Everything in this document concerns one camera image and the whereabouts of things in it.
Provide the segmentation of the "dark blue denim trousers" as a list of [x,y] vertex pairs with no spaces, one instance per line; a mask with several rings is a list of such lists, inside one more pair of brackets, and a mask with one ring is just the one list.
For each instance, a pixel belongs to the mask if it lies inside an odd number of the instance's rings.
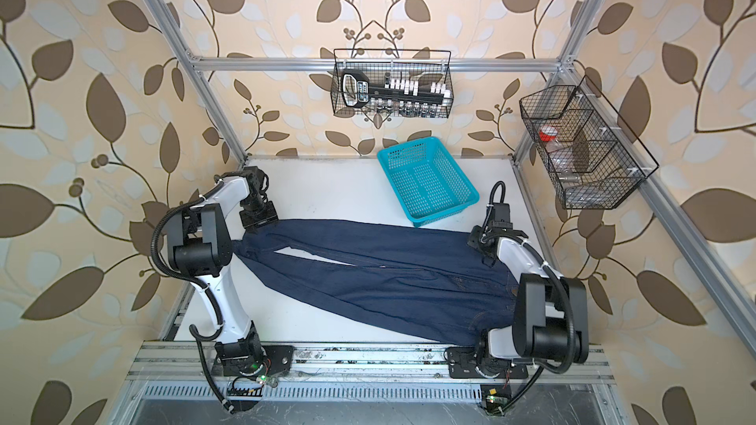
[[474,346],[512,325],[518,283],[465,232],[351,220],[278,220],[234,241],[274,291],[318,309],[441,344]]

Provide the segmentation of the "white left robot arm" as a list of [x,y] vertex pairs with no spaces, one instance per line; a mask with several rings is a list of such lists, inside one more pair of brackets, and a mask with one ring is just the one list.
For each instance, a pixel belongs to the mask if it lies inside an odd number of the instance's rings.
[[257,229],[278,219],[269,200],[269,177],[248,166],[216,178],[216,185],[196,201],[169,210],[157,223],[150,257],[157,270],[193,285],[213,321],[214,332],[189,332],[201,346],[212,342],[224,375],[265,375],[270,359],[232,281],[233,240],[226,219],[238,216],[243,228]]

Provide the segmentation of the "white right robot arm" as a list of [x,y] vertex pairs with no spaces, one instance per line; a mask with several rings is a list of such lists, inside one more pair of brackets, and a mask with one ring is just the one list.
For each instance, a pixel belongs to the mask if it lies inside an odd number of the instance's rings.
[[484,265],[503,267],[517,281],[513,323],[488,329],[474,350],[476,371],[496,377],[518,360],[531,360],[555,374],[588,359],[587,293],[580,281],[565,277],[514,227],[506,185],[492,187],[484,222],[472,229],[468,244]]

